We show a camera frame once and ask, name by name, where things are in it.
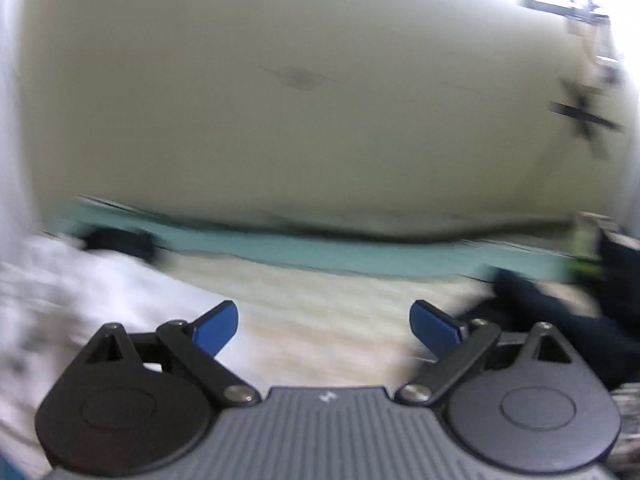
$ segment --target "metal bolt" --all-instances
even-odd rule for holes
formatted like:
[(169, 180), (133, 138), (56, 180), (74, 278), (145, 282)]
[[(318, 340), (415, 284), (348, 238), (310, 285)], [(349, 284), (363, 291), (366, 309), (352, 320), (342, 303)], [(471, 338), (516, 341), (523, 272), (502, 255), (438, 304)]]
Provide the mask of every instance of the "metal bolt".
[(405, 384), (400, 388), (400, 396), (407, 402), (426, 402), (431, 393), (429, 388), (421, 384)]
[(234, 384), (233, 386), (227, 386), (224, 391), (225, 397), (231, 402), (238, 404), (245, 404), (251, 402), (258, 397), (256, 392), (251, 386), (245, 386), (244, 384)]

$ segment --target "beige wall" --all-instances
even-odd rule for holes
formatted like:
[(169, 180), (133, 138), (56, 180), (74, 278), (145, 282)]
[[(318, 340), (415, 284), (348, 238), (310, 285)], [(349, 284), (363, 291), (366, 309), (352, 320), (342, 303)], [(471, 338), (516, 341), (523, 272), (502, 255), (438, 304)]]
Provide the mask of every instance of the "beige wall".
[[(617, 186), (626, 137), (593, 161), (548, 111), (580, 63), (558, 16), (500, 0), (13, 1), (44, 211), (85, 193), (204, 216), (606, 212)], [(633, 94), (596, 111), (629, 123)], [(560, 168), (534, 184), (554, 142)]]

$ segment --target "crumpled white sheet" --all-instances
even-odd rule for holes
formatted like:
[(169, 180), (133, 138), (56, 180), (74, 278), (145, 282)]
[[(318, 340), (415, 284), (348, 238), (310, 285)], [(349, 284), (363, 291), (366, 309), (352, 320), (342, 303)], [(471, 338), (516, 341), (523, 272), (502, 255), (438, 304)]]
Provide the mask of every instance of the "crumpled white sheet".
[(33, 415), (79, 348), (105, 322), (149, 332), (192, 320), (228, 298), (170, 278), (137, 258), (79, 250), (73, 238), (27, 239), (0, 270), (0, 449), (30, 478), (49, 465)]

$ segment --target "white curtain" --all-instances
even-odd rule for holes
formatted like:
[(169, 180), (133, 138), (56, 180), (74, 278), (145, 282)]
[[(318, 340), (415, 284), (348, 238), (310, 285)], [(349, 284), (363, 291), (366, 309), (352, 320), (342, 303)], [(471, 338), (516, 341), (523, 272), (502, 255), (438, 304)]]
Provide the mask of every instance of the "white curtain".
[(14, 0), (0, 0), (0, 262), (14, 262), (25, 235), (37, 229), (21, 144), (24, 103), (14, 72), (9, 22)]

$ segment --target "gray plastic housing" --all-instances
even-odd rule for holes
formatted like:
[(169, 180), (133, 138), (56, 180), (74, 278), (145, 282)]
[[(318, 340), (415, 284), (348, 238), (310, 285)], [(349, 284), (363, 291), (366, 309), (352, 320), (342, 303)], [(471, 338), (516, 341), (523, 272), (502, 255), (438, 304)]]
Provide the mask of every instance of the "gray plastic housing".
[[(491, 438), (491, 428), (486, 428)], [(47, 480), (89, 480), (63, 469)], [(482, 462), (427, 408), (382, 387), (272, 388), (256, 406), (225, 410), (190, 452), (140, 480), (613, 480), (600, 464), (526, 476)]]

